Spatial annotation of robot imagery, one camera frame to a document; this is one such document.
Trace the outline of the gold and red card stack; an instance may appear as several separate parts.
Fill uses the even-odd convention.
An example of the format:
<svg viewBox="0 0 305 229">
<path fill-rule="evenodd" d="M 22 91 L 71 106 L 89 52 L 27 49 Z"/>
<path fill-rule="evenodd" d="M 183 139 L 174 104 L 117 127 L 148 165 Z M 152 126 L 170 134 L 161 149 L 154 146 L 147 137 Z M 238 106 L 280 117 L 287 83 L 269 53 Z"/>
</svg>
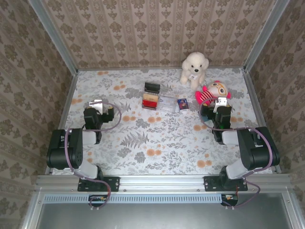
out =
<svg viewBox="0 0 305 229">
<path fill-rule="evenodd" d="M 142 96 L 142 106 L 143 108 L 156 110 L 158 100 L 159 97 L 157 95 L 144 93 Z"/>
</svg>

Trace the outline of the black card stand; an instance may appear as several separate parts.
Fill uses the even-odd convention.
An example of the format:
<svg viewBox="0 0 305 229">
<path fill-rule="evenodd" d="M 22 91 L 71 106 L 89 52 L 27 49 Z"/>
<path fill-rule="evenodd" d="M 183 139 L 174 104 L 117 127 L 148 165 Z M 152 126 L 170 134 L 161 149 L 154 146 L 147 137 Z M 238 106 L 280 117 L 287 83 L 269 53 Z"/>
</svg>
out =
<svg viewBox="0 0 305 229">
<path fill-rule="evenodd" d="M 145 82 L 144 91 L 148 93 L 159 94 L 160 93 L 160 84 Z"/>
</svg>

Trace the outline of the pink plush doll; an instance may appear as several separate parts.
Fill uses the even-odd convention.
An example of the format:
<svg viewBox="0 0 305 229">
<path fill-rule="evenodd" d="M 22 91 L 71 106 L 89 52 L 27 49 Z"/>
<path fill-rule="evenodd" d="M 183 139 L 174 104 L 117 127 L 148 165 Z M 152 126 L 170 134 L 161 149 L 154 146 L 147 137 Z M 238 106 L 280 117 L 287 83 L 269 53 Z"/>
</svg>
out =
<svg viewBox="0 0 305 229">
<path fill-rule="evenodd" d="M 202 91 L 195 92 L 195 98 L 199 105 L 211 105 L 213 102 L 215 102 L 215 100 L 212 99 L 214 97 L 225 97 L 227 99 L 230 99 L 231 93 L 229 92 L 227 86 L 220 81 L 214 81 L 208 86 L 204 85 Z"/>
</svg>

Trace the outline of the clear acrylic box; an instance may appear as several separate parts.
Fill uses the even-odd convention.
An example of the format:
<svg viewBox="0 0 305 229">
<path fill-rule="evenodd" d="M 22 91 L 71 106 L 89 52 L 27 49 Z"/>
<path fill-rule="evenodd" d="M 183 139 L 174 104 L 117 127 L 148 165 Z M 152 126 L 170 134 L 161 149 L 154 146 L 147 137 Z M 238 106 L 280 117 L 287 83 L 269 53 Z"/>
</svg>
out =
<svg viewBox="0 0 305 229">
<path fill-rule="evenodd" d="M 176 112 L 176 107 L 177 98 L 168 95 L 159 96 L 159 101 L 157 105 L 157 109 L 159 111 L 174 114 Z"/>
</svg>

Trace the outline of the white plush dog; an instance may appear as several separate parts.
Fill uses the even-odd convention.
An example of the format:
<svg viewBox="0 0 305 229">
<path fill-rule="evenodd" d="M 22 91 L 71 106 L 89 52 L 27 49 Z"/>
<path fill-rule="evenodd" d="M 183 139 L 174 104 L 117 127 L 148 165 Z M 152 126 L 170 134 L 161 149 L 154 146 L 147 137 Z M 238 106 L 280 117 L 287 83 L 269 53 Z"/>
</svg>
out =
<svg viewBox="0 0 305 229">
<path fill-rule="evenodd" d="M 204 82 L 209 60 L 200 52 L 193 52 L 187 56 L 182 63 L 180 83 L 187 84 L 190 81 L 190 88 L 196 91 L 198 86 Z"/>
</svg>

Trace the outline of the floral tablecloth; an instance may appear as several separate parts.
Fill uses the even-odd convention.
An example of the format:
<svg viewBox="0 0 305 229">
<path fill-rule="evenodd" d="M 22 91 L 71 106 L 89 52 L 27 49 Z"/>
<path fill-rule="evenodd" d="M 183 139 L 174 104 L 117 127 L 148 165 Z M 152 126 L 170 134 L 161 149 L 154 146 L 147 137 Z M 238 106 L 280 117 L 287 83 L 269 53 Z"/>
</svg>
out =
<svg viewBox="0 0 305 229">
<path fill-rule="evenodd" d="M 83 111 L 94 99 L 121 111 L 103 125 L 100 144 L 84 147 L 84 160 L 106 175 L 218 174 L 238 160 L 239 148 L 215 142 L 212 124 L 202 124 L 194 91 L 180 84 L 180 76 L 179 69 L 79 72 L 66 128 L 83 126 Z M 160 84 L 165 95 L 185 98 L 189 110 L 143 108 L 146 82 Z"/>
</svg>

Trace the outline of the black controller board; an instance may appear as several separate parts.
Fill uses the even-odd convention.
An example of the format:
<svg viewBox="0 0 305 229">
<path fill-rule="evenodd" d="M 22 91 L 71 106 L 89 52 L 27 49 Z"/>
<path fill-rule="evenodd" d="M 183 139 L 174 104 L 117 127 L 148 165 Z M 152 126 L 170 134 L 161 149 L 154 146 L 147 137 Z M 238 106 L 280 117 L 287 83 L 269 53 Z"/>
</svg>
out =
<svg viewBox="0 0 305 229">
<path fill-rule="evenodd" d="M 222 199 L 221 205 L 225 207 L 234 207 L 238 203 L 237 194 L 222 194 L 221 199 Z"/>
<path fill-rule="evenodd" d="M 88 204 L 93 208 L 100 208 L 105 202 L 107 202 L 107 195 L 89 195 Z"/>
</svg>

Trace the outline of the grey metal panel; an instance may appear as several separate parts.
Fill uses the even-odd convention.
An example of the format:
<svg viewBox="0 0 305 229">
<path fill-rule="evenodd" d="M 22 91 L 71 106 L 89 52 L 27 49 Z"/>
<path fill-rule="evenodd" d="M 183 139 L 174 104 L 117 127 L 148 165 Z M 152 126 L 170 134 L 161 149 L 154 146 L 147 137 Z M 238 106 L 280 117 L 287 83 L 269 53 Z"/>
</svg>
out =
<svg viewBox="0 0 305 229">
<path fill-rule="evenodd" d="M 280 194 L 260 194 L 240 208 L 221 204 L 44 204 L 33 200 L 22 229 L 294 229 Z"/>
</svg>

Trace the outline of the aluminium side rail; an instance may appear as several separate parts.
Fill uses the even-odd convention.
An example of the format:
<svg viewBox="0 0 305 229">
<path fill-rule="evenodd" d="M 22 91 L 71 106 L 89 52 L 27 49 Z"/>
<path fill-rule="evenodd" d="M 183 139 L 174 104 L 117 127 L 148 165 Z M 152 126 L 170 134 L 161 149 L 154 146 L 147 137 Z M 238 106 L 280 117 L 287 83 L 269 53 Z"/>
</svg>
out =
<svg viewBox="0 0 305 229">
<path fill-rule="evenodd" d="M 251 79 L 249 72 L 247 72 L 244 68 L 241 69 L 244 76 L 244 81 L 248 90 L 248 94 L 252 103 L 252 107 L 254 110 L 254 114 L 259 126 L 266 126 L 266 122 L 263 116 L 263 112 L 261 110 L 259 100 L 257 98 L 255 88 Z"/>
<path fill-rule="evenodd" d="M 63 107 L 63 111 L 62 111 L 62 114 L 61 114 L 61 119 L 60 119 L 60 122 L 59 122 L 59 125 L 58 125 L 58 129 L 64 129 L 65 128 L 65 124 L 66 124 L 66 120 L 67 120 L 67 117 L 68 117 L 69 109 L 70 109 L 71 102 L 72 102 L 72 99 L 73 99 L 73 94 L 74 94 L 74 91 L 76 89 L 76 84 L 77 84 L 77 80 L 78 80 L 78 72 L 79 72 L 79 70 L 77 69 L 76 74 L 73 75 L 73 77 L 72 77 L 72 81 L 71 81 L 70 88 L 69 88 L 69 91 L 68 91 L 68 94 L 67 94 L 66 102 L 65 102 L 65 105 Z"/>
</svg>

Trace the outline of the aluminium back rail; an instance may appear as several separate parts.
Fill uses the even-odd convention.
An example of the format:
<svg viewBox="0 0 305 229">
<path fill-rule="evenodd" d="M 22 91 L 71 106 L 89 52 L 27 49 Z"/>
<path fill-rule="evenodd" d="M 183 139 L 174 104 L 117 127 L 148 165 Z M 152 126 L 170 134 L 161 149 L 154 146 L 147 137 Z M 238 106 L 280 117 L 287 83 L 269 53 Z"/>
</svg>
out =
<svg viewBox="0 0 305 229">
<path fill-rule="evenodd" d="M 242 65 L 236 66 L 209 66 L 208 69 L 244 69 Z M 120 70 L 167 70 L 167 69 L 182 69 L 181 66 L 159 66 L 159 67 L 116 67 L 116 68 L 79 68 L 77 71 L 120 71 Z"/>
</svg>

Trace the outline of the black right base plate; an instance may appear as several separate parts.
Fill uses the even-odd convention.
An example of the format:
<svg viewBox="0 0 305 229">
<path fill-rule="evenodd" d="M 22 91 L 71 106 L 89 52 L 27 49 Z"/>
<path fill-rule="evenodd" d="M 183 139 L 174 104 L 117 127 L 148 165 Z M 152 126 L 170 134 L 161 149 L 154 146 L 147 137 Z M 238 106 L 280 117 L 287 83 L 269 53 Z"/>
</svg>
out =
<svg viewBox="0 0 305 229">
<path fill-rule="evenodd" d="M 247 191 L 248 186 L 242 179 L 231 180 L 227 177 L 206 176 L 203 178 L 206 192 L 211 191 Z"/>
</svg>

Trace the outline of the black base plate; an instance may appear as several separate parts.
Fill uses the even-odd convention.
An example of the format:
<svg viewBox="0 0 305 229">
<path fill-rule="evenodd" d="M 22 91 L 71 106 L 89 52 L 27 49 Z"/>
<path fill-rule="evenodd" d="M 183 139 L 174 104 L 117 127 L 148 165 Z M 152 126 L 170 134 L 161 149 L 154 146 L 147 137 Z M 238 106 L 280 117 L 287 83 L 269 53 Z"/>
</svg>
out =
<svg viewBox="0 0 305 229">
<path fill-rule="evenodd" d="M 242 179 L 231 180 L 227 177 L 206 176 L 203 178 L 206 192 L 211 191 L 247 191 L 248 186 Z"/>
<path fill-rule="evenodd" d="M 120 186 L 119 177 L 104 177 L 104 182 L 106 182 L 110 188 L 111 192 L 118 192 Z M 107 187 L 105 184 L 100 182 L 92 182 L 84 179 L 79 179 L 78 192 L 107 192 Z"/>
</svg>

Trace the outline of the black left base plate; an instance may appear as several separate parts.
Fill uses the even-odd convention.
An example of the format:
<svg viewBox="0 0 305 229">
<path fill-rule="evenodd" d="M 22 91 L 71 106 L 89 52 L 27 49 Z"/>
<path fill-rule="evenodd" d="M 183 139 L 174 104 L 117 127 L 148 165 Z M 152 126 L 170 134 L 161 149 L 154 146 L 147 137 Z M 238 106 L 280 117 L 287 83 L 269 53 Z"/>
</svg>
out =
<svg viewBox="0 0 305 229">
<path fill-rule="evenodd" d="M 119 177 L 104 177 L 104 182 L 106 182 L 110 188 L 111 192 L 118 192 L 120 186 Z M 107 192 L 107 187 L 105 184 L 100 182 L 92 182 L 84 179 L 79 179 L 78 192 Z"/>
</svg>

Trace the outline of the aluminium front rail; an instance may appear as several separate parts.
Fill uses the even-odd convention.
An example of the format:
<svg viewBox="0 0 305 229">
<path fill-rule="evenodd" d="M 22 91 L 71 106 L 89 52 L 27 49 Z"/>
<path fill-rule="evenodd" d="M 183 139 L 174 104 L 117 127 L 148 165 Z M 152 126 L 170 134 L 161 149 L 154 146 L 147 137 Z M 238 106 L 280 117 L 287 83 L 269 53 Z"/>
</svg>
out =
<svg viewBox="0 0 305 229">
<path fill-rule="evenodd" d="M 209 175 L 120 175 L 115 182 L 118 193 L 196 193 L 209 186 Z M 261 188 L 262 193 L 292 190 L 287 174 L 253 174 L 246 178 Z M 38 176 L 34 191 L 45 193 L 76 193 L 79 179 L 72 175 Z"/>
</svg>

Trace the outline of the aluminium corner post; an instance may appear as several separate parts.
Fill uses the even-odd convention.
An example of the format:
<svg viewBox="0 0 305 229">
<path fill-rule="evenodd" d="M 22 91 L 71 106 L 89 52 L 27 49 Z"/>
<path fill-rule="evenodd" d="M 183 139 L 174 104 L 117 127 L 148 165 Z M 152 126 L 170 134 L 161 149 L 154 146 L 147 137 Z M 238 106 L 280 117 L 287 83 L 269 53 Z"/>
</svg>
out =
<svg viewBox="0 0 305 229">
<path fill-rule="evenodd" d="M 43 6 L 42 0 L 29 0 L 29 3 L 37 14 L 45 31 L 48 33 L 62 59 L 64 60 L 67 68 L 71 72 L 72 76 L 75 77 L 77 75 L 78 68 L 76 67 L 74 60 L 68 51 L 68 46 L 64 43 L 60 33 L 56 30 L 55 25 L 53 24 L 46 8 Z"/>
<path fill-rule="evenodd" d="M 255 41 L 245 63 L 244 70 L 249 72 L 271 36 L 290 0 L 276 0 L 257 40 Z"/>
</svg>

